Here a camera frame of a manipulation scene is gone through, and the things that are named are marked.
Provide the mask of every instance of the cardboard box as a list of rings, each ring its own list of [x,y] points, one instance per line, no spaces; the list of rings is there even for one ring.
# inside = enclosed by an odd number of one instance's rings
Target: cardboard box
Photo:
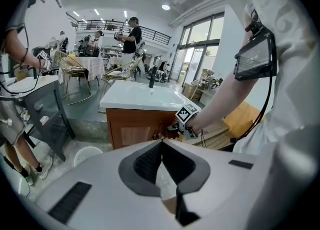
[[[14,70],[14,75],[17,81],[23,80],[29,77],[28,65],[22,64]]]
[[[196,89],[196,86],[193,86],[193,85],[190,85],[190,84],[185,83],[185,84],[184,84],[184,87],[183,87],[183,90],[182,90],[182,94],[183,94],[185,97],[187,97],[187,98],[190,99],[191,96],[192,96],[192,94],[194,93],[195,89]],[[195,92],[195,94],[194,94],[194,96],[193,96],[193,99],[194,99],[194,100],[199,100],[200,97],[201,97],[201,95],[202,95],[202,92],[198,89],[198,90]]]

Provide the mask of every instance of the hand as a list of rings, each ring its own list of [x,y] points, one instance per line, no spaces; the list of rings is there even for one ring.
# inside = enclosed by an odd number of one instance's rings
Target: hand
[[[195,121],[196,117],[188,120],[185,124],[187,128],[191,128],[196,135],[199,135],[201,129],[197,127],[197,123]]]
[[[45,68],[45,60],[40,60],[40,70]]]

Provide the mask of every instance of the sneaker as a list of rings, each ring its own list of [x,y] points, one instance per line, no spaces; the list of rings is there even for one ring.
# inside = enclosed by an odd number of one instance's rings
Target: sneaker
[[[31,168],[29,164],[26,165],[25,170],[28,172],[28,176],[25,178],[25,180],[29,186],[32,186],[34,184],[34,180],[31,176]]]
[[[47,156],[43,162],[40,162],[40,166],[42,168],[41,172],[37,172],[37,174],[39,174],[39,178],[40,179],[45,179],[48,176],[48,172],[50,170],[50,168],[52,167],[53,164],[53,159],[51,156]]]

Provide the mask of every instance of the railing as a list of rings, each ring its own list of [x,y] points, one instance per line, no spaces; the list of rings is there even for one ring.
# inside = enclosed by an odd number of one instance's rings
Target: railing
[[[119,31],[122,28],[124,35],[129,35],[129,33],[132,31],[132,28],[129,25],[126,25],[124,22],[117,22],[117,21],[98,21],[98,20],[92,20],[92,21],[81,21],[78,22],[75,30],[76,31],[83,31],[83,30],[106,30],[106,31]],[[150,39],[158,41],[162,44],[168,45],[170,41],[170,36],[163,34],[161,32],[157,32],[151,29],[148,29],[146,27],[142,27],[142,38],[143,39]]]

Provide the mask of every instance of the sleeve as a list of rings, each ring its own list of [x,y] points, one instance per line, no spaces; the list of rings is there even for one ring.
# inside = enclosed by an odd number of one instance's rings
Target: sleeve
[[[251,18],[251,5],[246,4],[244,7],[244,13],[246,13]]]
[[[141,29],[140,28],[134,28],[131,32],[131,36],[134,36],[135,38],[140,37],[141,35]]]
[[[29,0],[21,0],[14,14],[11,16],[6,25],[5,32],[17,30],[18,33],[25,27],[25,16],[28,8]]]

